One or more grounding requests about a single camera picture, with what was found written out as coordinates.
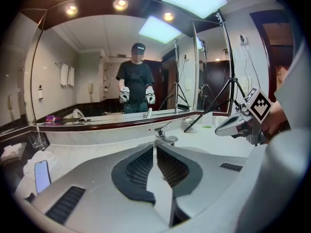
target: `jeans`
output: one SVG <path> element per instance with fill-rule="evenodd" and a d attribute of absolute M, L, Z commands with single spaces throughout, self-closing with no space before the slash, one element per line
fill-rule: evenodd
<path fill-rule="evenodd" d="M 124 114 L 147 112 L 147 111 L 148 111 L 147 102 L 124 104 Z"/>

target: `smartphone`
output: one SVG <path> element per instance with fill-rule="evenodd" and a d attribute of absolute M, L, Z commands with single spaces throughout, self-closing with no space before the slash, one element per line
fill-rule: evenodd
<path fill-rule="evenodd" d="M 51 184 L 48 162 L 46 160 L 35 164 L 35 187 L 41 193 Z"/>

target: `faucet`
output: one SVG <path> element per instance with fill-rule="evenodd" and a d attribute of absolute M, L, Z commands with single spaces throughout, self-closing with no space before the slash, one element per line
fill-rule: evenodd
<path fill-rule="evenodd" d="M 150 118 L 150 117 L 151 117 L 151 112 L 152 112 L 152 108 L 149 108 L 149 109 L 148 109 L 148 113 L 147 113 L 147 114 L 144 114 L 143 117 L 144 117 L 144 118 Z"/>
<path fill-rule="evenodd" d="M 169 123 L 165 124 L 164 126 L 162 127 L 159 127 L 159 128 L 155 128 L 155 136 L 156 136 L 156 140 L 155 140 L 155 146 L 157 144 L 163 144 L 163 143 L 166 143 L 166 144 L 170 144 L 172 146 L 175 145 L 175 142 L 178 141 L 178 138 L 176 136 L 169 136 L 169 137 L 166 137 L 165 136 L 165 129 L 166 127 L 171 123 L 172 121 L 170 121 Z"/>

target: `black cap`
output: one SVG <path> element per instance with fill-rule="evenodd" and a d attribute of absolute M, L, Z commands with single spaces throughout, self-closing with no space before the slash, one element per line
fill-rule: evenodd
<path fill-rule="evenodd" d="M 146 47 L 144 44 L 142 43 L 135 43 L 133 46 L 132 46 L 132 50 L 137 52 L 137 54 L 144 54 L 145 50 L 146 50 Z"/>

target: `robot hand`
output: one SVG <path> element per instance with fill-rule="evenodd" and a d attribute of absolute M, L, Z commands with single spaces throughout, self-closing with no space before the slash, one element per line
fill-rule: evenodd
<path fill-rule="evenodd" d="M 148 104 L 154 104 L 156 102 L 155 92 L 152 87 L 146 90 L 146 100 Z"/>
<path fill-rule="evenodd" d="M 130 99 L 130 90 L 128 87 L 122 87 L 122 90 L 119 95 L 120 103 L 126 103 Z"/>
<path fill-rule="evenodd" d="M 242 136 L 253 145 L 263 143 L 265 137 L 261 133 L 261 124 L 271 107 L 269 98 L 260 89 L 253 87 L 241 103 L 241 109 L 222 122 L 215 134 L 233 138 Z"/>

